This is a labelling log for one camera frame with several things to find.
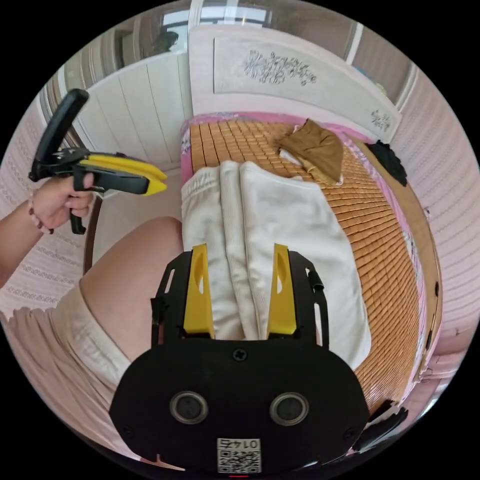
qr code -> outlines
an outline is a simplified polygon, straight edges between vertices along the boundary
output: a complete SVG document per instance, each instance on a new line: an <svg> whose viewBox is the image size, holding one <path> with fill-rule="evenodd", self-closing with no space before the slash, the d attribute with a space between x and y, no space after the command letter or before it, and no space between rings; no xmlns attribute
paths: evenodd
<svg viewBox="0 0 480 480"><path fill-rule="evenodd" d="M260 450L218 450L219 473L257 474L261 471Z"/></svg>
<svg viewBox="0 0 480 480"><path fill-rule="evenodd" d="M218 438L217 455L221 474L259 474L262 471L258 438Z"/></svg>

leg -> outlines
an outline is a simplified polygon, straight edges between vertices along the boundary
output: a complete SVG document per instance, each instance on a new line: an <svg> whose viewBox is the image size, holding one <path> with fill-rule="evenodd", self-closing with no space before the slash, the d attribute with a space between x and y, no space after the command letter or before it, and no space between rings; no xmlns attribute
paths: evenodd
<svg viewBox="0 0 480 480"><path fill-rule="evenodd" d="M150 299L182 252L182 223L156 218L119 240L80 281L92 315L131 362L150 348Z"/></svg>

woven mat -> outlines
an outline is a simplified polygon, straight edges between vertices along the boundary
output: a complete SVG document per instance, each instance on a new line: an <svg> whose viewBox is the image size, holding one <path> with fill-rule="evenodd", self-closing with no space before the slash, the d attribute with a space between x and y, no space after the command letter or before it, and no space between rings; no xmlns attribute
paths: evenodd
<svg viewBox="0 0 480 480"><path fill-rule="evenodd" d="M312 177L279 158L285 123L221 121L190 127L192 167L223 160L255 162L282 177ZM384 400L400 400L414 366L419 331L415 272L394 212L353 153L344 147L343 185L319 184L350 240L368 312L372 346L356 370L371 412Z"/></svg>

bracelet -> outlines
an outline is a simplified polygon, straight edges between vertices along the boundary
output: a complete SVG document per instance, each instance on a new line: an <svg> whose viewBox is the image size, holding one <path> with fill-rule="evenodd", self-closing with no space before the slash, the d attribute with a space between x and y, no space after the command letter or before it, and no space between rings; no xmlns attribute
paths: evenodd
<svg viewBox="0 0 480 480"><path fill-rule="evenodd" d="M53 228L47 228L42 221L35 215L34 211L34 194L30 195L28 199L28 215L32 219L34 225L43 233L51 235L54 232Z"/></svg>

knee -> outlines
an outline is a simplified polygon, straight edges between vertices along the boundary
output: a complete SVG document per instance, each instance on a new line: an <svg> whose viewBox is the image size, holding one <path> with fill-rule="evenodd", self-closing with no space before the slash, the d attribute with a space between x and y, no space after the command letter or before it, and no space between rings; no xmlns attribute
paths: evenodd
<svg viewBox="0 0 480 480"><path fill-rule="evenodd" d="M182 222L172 216L159 216L139 227L146 235L182 243Z"/></svg>

